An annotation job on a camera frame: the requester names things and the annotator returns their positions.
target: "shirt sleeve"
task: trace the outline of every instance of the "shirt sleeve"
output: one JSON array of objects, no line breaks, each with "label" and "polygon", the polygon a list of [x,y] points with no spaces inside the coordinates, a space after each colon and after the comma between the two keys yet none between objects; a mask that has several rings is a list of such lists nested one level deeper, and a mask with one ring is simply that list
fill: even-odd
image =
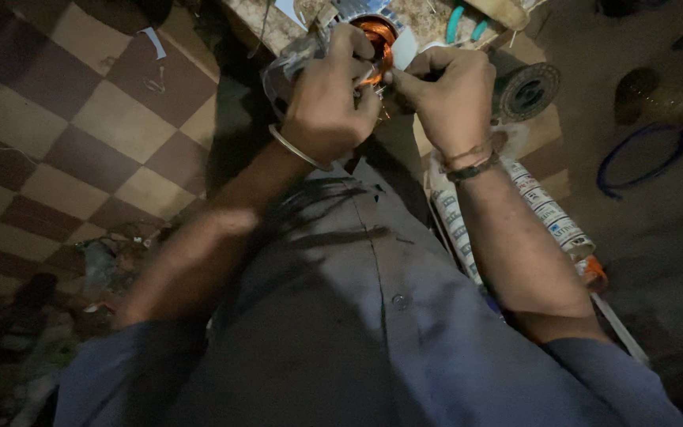
[{"label": "shirt sleeve", "polygon": [[204,323],[154,321],[81,346],[54,425],[157,425],[206,347]]},{"label": "shirt sleeve", "polygon": [[618,346],[585,338],[561,338],[543,346],[625,425],[683,425],[658,375]]}]

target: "orange object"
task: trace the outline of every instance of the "orange object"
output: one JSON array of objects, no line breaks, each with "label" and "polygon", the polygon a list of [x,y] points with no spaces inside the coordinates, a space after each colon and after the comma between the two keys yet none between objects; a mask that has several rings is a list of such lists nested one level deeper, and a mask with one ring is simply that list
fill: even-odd
[{"label": "orange object", "polygon": [[589,255],[584,258],[587,261],[587,267],[583,271],[583,281],[587,285],[590,292],[600,293],[608,288],[608,277],[605,271],[602,270],[602,265],[594,257]]},{"label": "orange object", "polygon": [[384,77],[384,73],[394,66],[392,44],[394,44],[397,37],[394,36],[392,27],[389,24],[385,24],[377,17],[362,17],[353,22],[352,25],[355,25],[364,31],[368,40],[370,40],[370,44],[374,45],[374,59],[377,64],[377,67],[375,68],[378,71],[363,80],[360,85],[364,86],[365,84],[380,83]]}]

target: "checkered floor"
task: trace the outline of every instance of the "checkered floor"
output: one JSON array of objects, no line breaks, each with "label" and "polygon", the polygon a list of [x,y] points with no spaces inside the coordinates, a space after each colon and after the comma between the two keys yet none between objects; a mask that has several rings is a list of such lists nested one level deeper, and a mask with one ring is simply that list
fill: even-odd
[{"label": "checkered floor", "polygon": [[202,204],[215,130],[219,70],[184,8],[160,60],[73,3],[48,30],[37,16],[0,13],[2,297],[37,271],[81,275],[75,242]]}]

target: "concrete floor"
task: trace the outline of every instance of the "concrete floor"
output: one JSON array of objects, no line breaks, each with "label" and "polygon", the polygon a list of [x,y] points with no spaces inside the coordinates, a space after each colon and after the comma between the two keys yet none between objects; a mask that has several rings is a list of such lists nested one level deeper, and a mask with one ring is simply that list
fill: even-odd
[{"label": "concrete floor", "polygon": [[[598,245],[596,256],[610,277],[606,300],[669,393],[683,397],[683,157],[664,175],[622,191],[621,201],[595,183],[607,153],[646,124],[615,124],[620,79],[651,66],[664,84],[683,90],[683,51],[670,50],[683,34],[683,2],[620,20],[597,15],[593,2],[550,3],[535,12],[526,34],[562,73],[555,100],[562,137],[522,161],[540,180],[568,170],[571,195],[560,204]],[[646,142],[625,153],[619,169],[638,174],[671,151],[666,141]]]}]

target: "shirt button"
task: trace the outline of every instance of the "shirt button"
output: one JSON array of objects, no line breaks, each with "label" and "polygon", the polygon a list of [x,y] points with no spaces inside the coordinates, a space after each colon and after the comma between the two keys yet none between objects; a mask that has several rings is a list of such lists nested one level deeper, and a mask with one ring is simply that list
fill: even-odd
[{"label": "shirt button", "polygon": [[408,297],[398,293],[392,298],[392,304],[394,305],[394,308],[404,310],[408,307]]}]

